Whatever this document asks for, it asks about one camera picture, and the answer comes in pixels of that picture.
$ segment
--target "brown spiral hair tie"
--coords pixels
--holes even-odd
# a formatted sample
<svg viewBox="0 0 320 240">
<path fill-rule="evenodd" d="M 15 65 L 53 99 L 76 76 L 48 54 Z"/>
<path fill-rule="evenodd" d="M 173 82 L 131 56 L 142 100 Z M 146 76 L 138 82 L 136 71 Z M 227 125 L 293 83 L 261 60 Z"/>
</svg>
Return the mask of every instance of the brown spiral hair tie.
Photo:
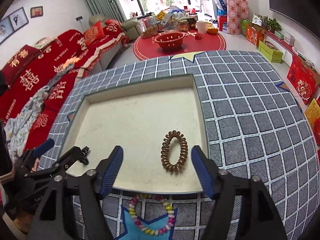
<svg viewBox="0 0 320 240">
<path fill-rule="evenodd" d="M 176 164 L 172 165 L 169 162 L 169 146 L 170 142 L 173 138 L 177 138 L 180 143 L 180 157 L 179 160 Z M 183 134 L 180 133 L 179 131 L 173 130 L 172 132 L 169 132 L 168 134 L 165 135 L 165 138 L 163 139 L 162 147 L 161 147 L 161 161 L 162 161 L 162 166 L 166 169 L 169 170 L 170 172 L 178 172 L 179 169 L 184 165 L 184 163 L 187 160 L 188 156 L 188 144 L 186 139 L 183 137 Z"/>
</svg>

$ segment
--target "red stool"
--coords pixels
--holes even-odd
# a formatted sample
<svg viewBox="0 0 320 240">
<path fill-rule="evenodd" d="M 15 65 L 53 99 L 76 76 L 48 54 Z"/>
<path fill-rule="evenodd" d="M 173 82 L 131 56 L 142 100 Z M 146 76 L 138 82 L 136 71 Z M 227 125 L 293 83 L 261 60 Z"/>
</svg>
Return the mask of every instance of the red stool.
<svg viewBox="0 0 320 240">
<path fill-rule="evenodd" d="M 218 28 L 220 32 L 222 32 L 223 24 L 226 22 L 227 22 L 226 15 L 218 15 Z"/>
</svg>

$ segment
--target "white cup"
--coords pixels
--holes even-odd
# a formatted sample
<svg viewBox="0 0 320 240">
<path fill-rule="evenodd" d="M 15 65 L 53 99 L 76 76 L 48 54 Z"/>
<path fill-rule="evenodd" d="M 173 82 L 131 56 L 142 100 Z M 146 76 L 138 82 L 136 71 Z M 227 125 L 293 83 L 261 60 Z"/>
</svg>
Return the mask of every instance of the white cup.
<svg viewBox="0 0 320 240">
<path fill-rule="evenodd" d="M 207 33 L 207 22 L 197 21 L 196 29 L 198 29 L 198 33 L 200 33 L 200 34 Z"/>
</svg>

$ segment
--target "yellow-green box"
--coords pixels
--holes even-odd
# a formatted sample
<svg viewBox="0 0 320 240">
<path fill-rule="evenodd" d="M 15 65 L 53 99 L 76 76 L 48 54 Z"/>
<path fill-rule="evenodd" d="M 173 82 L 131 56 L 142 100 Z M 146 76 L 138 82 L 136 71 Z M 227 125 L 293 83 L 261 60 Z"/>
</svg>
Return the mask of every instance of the yellow-green box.
<svg viewBox="0 0 320 240">
<path fill-rule="evenodd" d="M 273 63 L 281 63 L 282 57 L 272 57 L 265 49 L 263 49 L 261 46 L 259 47 L 259 51 L 267 60 Z"/>
<path fill-rule="evenodd" d="M 271 55 L 271 57 L 280 57 L 282 58 L 283 52 L 279 49 L 271 49 L 266 44 L 263 43 L 263 41 L 259 42 L 259 48 L 263 48 L 268 54 Z"/>
</svg>

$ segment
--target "orange bowl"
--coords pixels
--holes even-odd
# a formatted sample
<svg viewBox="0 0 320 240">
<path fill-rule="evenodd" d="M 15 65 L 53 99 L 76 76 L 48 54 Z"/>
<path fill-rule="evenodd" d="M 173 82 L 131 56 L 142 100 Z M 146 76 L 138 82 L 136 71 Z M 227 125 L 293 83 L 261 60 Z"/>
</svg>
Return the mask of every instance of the orange bowl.
<svg viewBox="0 0 320 240">
<path fill-rule="evenodd" d="M 175 50 L 181 47 L 185 36 L 185 33 L 170 32 L 156 36 L 155 42 L 158 43 L 163 50 Z"/>
<path fill-rule="evenodd" d="M 208 29 L 207 29 L 207 32 L 208 32 L 209 34 L 217 34 L 218 31 L 219 31 L 218 28 L 208 28 Z"/>
</svg>

